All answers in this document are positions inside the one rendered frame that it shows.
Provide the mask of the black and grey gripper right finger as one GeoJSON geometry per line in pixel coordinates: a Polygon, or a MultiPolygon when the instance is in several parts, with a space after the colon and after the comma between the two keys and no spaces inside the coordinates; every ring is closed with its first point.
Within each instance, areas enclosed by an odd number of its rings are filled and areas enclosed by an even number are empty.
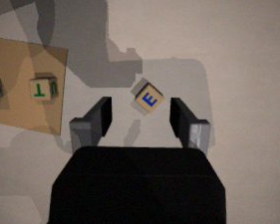
{"type": "Polygon", "coordinates": [[[211,124],[198,119],[180,98],[170,98],[169,122],[182,147],[201,150],[207,156],[211,124]]]}

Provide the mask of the tan flat mat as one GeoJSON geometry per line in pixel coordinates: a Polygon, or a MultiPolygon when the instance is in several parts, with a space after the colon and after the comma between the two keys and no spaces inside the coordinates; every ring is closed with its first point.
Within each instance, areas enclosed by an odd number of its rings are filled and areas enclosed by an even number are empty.
{"type": "Polygon", "coordinates": [[[61,135],[68,49],[0,38],[0,123],[61,135]],[[32,101],[29,80],[56,77],[59,95],[32,101]]]}

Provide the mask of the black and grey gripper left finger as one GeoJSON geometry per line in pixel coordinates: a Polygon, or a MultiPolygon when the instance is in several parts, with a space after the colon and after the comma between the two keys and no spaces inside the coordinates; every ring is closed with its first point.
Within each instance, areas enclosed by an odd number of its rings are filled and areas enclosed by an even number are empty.
{"type": "Polygon", "coordinates": [[[82,146],[98,146],[112,121],[112,97],[102,97],[83,117],[74,117],[69,122],[73,154],[82,146]]]}

